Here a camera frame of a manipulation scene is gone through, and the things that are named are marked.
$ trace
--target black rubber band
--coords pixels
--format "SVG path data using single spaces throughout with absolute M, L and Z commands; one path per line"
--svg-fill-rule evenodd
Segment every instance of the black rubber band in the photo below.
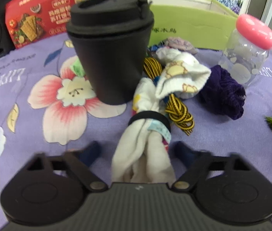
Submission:
M 165 125 L 165 127 L 170 132 L 170 122 L 168 118 L 161 113 L 158 113 L 156 111 L 141 111 L 137 114 L 135 114 L 130 120 L 129 125 L 131 125 L 134 121 L 140 120 L 140 119 L 154 119 L 157 121 L 160 121 L 162 124 Z

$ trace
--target purple fabric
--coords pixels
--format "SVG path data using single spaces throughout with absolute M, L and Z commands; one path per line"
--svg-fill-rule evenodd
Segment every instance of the purple fabric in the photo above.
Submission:
M 189 42 L 180 37 L 168 37 L 163 41 L 165 46 L 169 46 L 180 51 L 186 51 L 191 54 L 197 54 L 198 50 Z
M 245 89 L 221 66 L 211 68 L 211 75 L 199 92 L 200 99 L 218 115 L 227 115 L 237 120 L 244 113 Z
M 0 58 L 0 127 L 6 137 L 4 150 L 0 153 L 0 192 L 34 153 L 60 155 L 65 150 L 81 149 L 93 140 L 101 144 L 102 153 L 92 165 L 91 170 L 110 184 L 111 159 L 131 117 L 131 102 L 127 104 L 123 113 L 122 109 L 118 111 L 118 116 L 101 118 L 99 117 L 101 115 L 94 111 L 94 105 L 97 102 L 94 99 L 86 99 L 85 109 L 77 108 L 82 110 L 78 112 L 79 114 L 86 112 L 87 116 L 83 121 L 83 125 L 87 126 L 84 130 L 82 129 L 83 133 L 79 138 L 72 135 L 70 137 L 72 140 L 66 144 L 50 142 L 53 141 L 52 138 L 57 132 L 61 133 L 62 129 L 56 125 L 52 125 L 54 135 L 44 134 L 46 117 L 54 117 L 51 118 L 53 123 L 58 124 L 58 119 L 69 120 L 77 116 L 73 111 L 66 112 L 65 118 L 58 114 L 60 111 L 56 111 L 57 114 L 48 115 L 51 110 L 60 106 L 59 101 L 51 104 L 52 100 L 57 100 L 56 97 L 61 93 L 59 85 L 61 82 L 68 82 L 71 78 L 67 70 L 60 73 L 63 65 L 67 64 L 66 60 L 75 56 L 75 50 L 64 43 L 67 39 L 66 34 L 61 34 L 30 44 L 20 50 L 14 50 L 9 55 Z M 195 57 L 200 63 L 211 68 L 218 64 L 221 52 L 199 50 Z M 46 78 L 51 79 L 52 82 L 46 83 Z M 37 89 L 41 81 L 45 96 L 37 97 L 32 91 Z M 43 104 L 44 107 L 37 107 L 38 103 Z M 15 112 L 15 104 L 18 105 L 18 118 L 13 132 L 7 120 L 11 120 L 10 112 Z M 272 116 L 272 52 L 269 53 L 269 58 L 260 70 L 260 74 L 246 89 L 244 114 L 240 119 L 232 121 L 227 116 L 215 115 L 200 104 L 197 98 L 186 100 L 185 104 L 194 117 L 195 128 L 192 134 L 187 136 L 180 129 L 172 126 L 170 153 L 172 143 L 179 140 L 186 142 L 195 150 L 206 149 L 218 156 L 226 156 L 231 152 L 240 153 L 272 182 L 272 131 L 264 119 L 264 116 Z M 60 110 L 73 109 L 75 107 L 72 105 L 60 108 Z M 172 157 L 172 164 L 176 177 L 179 178 L 186 169 L 174 157 Z M 0 228 L 5 223 L 6 218 L 0 207 Z

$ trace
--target rolled sock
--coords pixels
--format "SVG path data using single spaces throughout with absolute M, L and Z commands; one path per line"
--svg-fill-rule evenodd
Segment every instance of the rolled sock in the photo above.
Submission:
M 171 93 L 182 99 L 194 97 L 203 88 L 211 70 L 200 64 L 190 53 L 184 52 L 168 63 L 160 75 L 155 96 L 163 99 Z
M 245 89 L 221 66 L 211 68 L 211 76 L 200 91 L 200 99 L 215 114 L 236 120 L 244 113 Z
M 155 85 L 149 78 L 142 78 L 135 91 L 133 109 L 159 112 L 160 101 L 155 97 Z M 148 130 L 152 119 L 134 121 L 124 131 L 112 158 L 112 182 L 168 183 L 175 181 L 175 174 L 163 136 Z

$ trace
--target purple sock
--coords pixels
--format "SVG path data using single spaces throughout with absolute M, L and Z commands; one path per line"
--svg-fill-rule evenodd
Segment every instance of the purple sock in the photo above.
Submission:
M 245 89 L 238 84 L 221 66 L 211 68 L 211 75 L 200 91 L 199 96 L 215 114 L 239 119 L 243 113 Z

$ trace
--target green cardboard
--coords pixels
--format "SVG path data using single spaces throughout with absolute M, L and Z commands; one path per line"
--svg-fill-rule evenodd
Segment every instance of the green cardboard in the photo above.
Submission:
M 149 46 L 168 37 L 181 37 L 196 48 L 224 50 L 231 32 L 235 29 L 237 15 L 216 0 L 211 1 L 229 15 L 204 9 L 151 5 L 155 23 Z

